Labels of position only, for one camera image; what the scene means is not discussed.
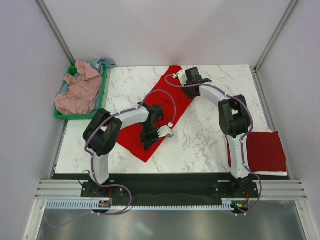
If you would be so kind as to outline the bright red t shirt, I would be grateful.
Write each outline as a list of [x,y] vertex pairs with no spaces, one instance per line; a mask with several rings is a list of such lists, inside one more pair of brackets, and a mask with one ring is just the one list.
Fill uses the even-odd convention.
[[[162,107],[164,118],[156,123],[158,127],[167,125],[169,122],[175,126],[185,113],[188,106],[192,103],[192,100],[186,96],[181,88],[173,87],[165,81],[165,77],[167,75],[176,74],[180,70],[182,70],[181,66],[170,66],[153,88],[154,91],[164,90],[164,92],[152,93],[145,101],[150,106],[158,104]],[[141,132],[142,127],[138,123],[126,127],[120,131],[117,143],[127,149],[135,157],[146,163],[164,140],[161,139],[154,143],[149,150],[145,151],[140,139]]]

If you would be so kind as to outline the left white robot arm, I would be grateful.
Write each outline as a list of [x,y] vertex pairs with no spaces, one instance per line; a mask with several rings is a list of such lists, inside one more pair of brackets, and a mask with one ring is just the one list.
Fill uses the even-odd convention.
[[114,149],[121,130],[139,124],[142,127],[140,143],[147,151],[152,145],[162,140],[160,128],[156,122],[165,118],[159,104],[141,103],[114,114],[102,108],[97,111],[83,133],[84,150],[90,154],[90,178],[95,181],[92,191],[99,197],[106,196],[110,191],[107,180],[109,174],[109,153]]

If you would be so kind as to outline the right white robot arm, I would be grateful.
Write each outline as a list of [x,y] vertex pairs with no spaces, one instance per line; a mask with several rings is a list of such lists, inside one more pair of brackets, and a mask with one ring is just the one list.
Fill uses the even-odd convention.
[[181,70],[177,78],[189,98],[202,97],[218,106],[219,126],[227,138],[230,173],[235,179],[248,177],[247,135],[252,130],[252,116],[246,98],[225,93],[210,79],[202,78],[197,67]]

